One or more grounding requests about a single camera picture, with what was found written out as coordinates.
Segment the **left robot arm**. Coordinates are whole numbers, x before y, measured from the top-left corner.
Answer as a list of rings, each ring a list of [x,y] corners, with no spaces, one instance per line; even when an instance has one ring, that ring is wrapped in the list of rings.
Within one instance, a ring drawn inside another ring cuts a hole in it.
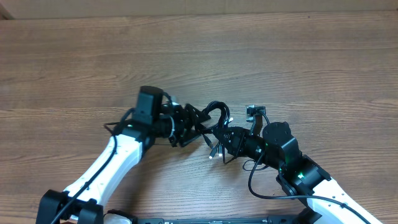
[[[137,165],[157,138],[182,147],[200,136],[210,116],[192,105],[169,100],[160,88],[142,86],[137,104],[115,123],[106,123],[108,145],[88,170],[63,191],[48,190],[40,199],[37,223],[103,223],[103,210],[124,176]]]

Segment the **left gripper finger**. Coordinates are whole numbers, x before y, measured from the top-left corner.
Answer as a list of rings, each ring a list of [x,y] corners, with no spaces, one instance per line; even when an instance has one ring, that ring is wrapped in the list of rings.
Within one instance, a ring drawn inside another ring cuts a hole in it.
[[[180,147],[185,147],[189,145],[191,142],[194,140],[198,139],[200,136],[202,136],[202,133],[196,130],[187,130],[185,129],[184,132],[180,135],[180,139],[178,140],[178,143]]]
[[[201,124],[211,119],[210,115],[198,110],[189,103],[185,105],[185,110],[187,111],[189,121],[192,124]]]

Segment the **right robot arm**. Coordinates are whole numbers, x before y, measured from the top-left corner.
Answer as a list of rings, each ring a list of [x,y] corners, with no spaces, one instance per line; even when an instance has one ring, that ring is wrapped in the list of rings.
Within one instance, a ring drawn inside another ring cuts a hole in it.
[[[248,157],[278,171],[282,199],[298,199],[306,207],[295,223],[379,223],[327,171],[302,154],[288,123],[270,123],[262,136],[241,127],[216,129],[213,134],[233,157]]]

